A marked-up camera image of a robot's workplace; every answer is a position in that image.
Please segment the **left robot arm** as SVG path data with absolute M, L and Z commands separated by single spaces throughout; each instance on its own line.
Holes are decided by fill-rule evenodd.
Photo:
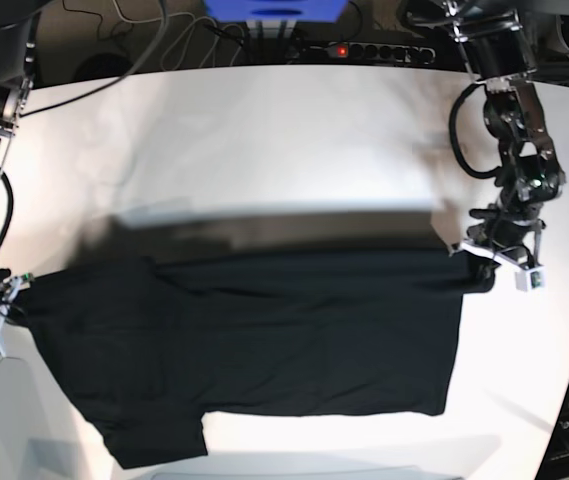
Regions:
M 458 247 L 503 266 L 515 275 L 519 290 L 545 284 L 539 261 L 540 217 L 545 203 L 558 198 L 566 182 L 532 80 L 536 70 L 517 9 L 499 1 L 446 1 L 440 28 L 458 45 L 470 84 L 455 100 L 448 119 L 451 148 L 472 178 L 491 180 L 499 190 L 485 208 L 470 210 L 475 219 Z M 478 89 L 485 94 L 483 121 L 498 142 L 500 166 L 479 171 L 461 150 L 457 119 Z

